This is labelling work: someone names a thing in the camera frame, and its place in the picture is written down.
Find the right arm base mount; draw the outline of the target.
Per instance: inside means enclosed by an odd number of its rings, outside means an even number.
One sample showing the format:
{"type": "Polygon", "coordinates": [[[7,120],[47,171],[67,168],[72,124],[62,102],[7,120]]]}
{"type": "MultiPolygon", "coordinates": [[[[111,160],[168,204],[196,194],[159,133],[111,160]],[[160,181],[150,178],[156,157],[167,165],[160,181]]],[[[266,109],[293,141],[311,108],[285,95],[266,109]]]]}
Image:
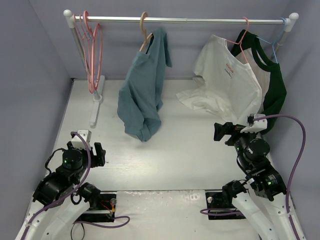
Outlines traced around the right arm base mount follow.
{"type": "Polygon", "coordinates": [[[240,213],[223,215],[226,213],[237,212],[238,210],[230,203],[227,203],[221,191],[207,191],[205,193],[207,209],[205,211],[210,214],[218,215],[207,215],[210,221],[222,221],[222,220],[243,220],[245,217],[240,213]]]}

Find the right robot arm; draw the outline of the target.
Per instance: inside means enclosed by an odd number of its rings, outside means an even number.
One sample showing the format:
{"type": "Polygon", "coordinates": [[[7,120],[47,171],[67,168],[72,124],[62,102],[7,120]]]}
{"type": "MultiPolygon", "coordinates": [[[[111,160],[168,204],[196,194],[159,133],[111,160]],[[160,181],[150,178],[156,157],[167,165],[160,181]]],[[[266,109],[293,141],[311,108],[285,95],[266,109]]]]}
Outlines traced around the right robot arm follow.
{"type": "Polygon", "coordinates": [[[257,132],[248,131],[245,126],[231,122],[215,123],[214,141],[218,142],[226,135],[230,138],[225,144],[235,148],[236,160],[245,174],[246,183],[264,205],[268,215],[255,204],[249,191],[238,180],[222,187],[222,202],[236,207],[262,240],[306,239],[289,196],[289,185],[285,184],[267,157],[269,144],[257,132]]]}

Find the teal blue t shirt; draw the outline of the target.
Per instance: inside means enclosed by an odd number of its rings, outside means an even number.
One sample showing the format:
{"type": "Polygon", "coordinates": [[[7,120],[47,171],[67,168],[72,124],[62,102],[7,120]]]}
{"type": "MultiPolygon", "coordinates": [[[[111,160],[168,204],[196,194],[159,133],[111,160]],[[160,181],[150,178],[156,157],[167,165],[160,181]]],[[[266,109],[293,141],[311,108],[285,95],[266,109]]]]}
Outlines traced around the teal blue t shirt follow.
{"type": "Polygon", "coordinates": [[[139,51],[132,61],[118,92],[117,114],[124,132],[147,142],[162,125],[159,110],[166,68],[172,67],[167,32],[153,31],[148,48],[139,51]]]}

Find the tan wooden hanger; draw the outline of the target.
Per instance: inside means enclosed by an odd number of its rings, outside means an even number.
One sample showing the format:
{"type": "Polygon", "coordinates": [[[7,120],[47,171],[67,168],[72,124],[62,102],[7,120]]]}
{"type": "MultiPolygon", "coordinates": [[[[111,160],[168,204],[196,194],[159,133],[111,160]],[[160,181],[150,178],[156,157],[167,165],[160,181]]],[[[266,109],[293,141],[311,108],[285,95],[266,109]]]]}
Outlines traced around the tan wooden hanger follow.
{"type": "Polygon", "coordinates": [[[150,34],[148,34],[147,29],[144,27],[144,22],[147,17],[148,17],[148,13],[146,11],[144,11],[140,16],[139,27],[140,27],[140,31],[143,35],[143,43],[139,49],[139,52],[142,52],[144,50],[144,48],[147,46],[147,44],[149,43],[149,41],[153,37],[153,33],[151,32],[150,34]]]}

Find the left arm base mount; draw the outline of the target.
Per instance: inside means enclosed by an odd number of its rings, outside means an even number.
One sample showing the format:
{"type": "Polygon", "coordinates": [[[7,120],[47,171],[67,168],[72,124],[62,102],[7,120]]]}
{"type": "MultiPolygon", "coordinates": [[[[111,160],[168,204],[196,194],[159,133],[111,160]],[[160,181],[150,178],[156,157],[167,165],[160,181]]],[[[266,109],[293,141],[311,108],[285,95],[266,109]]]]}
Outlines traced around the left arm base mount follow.
{"type": "Polygon", "coordinates": [[[115,221],[117,193],[115,191],[102,191],[101,201],[94,207],[79,216],[76,222],[113,223],[115,221]]]}

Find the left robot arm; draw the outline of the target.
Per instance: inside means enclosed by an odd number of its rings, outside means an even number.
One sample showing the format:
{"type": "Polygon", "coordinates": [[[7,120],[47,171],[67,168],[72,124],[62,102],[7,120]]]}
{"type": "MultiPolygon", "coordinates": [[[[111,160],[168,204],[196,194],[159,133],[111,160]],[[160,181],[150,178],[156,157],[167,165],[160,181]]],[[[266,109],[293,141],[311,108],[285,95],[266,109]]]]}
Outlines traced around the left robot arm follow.
{"type": "Polygon", "coordinates": [[[37,185],[18,240],[58,240],[86,210],[100,204],[100,190],[86,182],[90,169],[105,165],[101,143],[91,147],[78,134],[61,148],[62,162],[37,185]]]}

